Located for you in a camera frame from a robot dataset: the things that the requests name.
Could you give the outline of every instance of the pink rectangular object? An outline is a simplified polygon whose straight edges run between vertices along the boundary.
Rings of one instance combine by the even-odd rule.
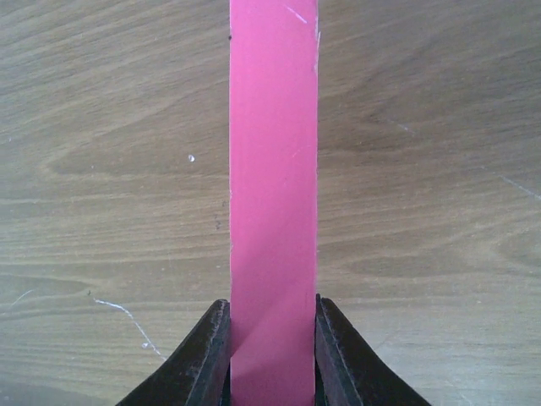
[[[314,405],[317,0],[231,0],[232,403]]]

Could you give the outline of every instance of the pink block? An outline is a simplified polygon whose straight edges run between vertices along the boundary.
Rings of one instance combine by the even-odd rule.
[[[314,405],[317,0],[231,0],[234,406]]]

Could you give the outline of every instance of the pink bar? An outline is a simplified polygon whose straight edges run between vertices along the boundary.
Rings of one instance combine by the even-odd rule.
[[[234,406],[314,405],[317,0],[231,0]]]

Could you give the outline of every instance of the wood grain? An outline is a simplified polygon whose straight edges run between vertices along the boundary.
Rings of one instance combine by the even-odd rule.
[[[228,296],[228,4],[0,10],[0,404],[114,404],[161,358],[94,299],[168,356]],[[541,6],[320,29],[319,291],[432,404],[536,404]]]

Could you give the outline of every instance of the pink strip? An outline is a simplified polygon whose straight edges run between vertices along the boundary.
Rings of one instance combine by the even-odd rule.
[[[317,0],[231,0],[234,406],[314,405]]]

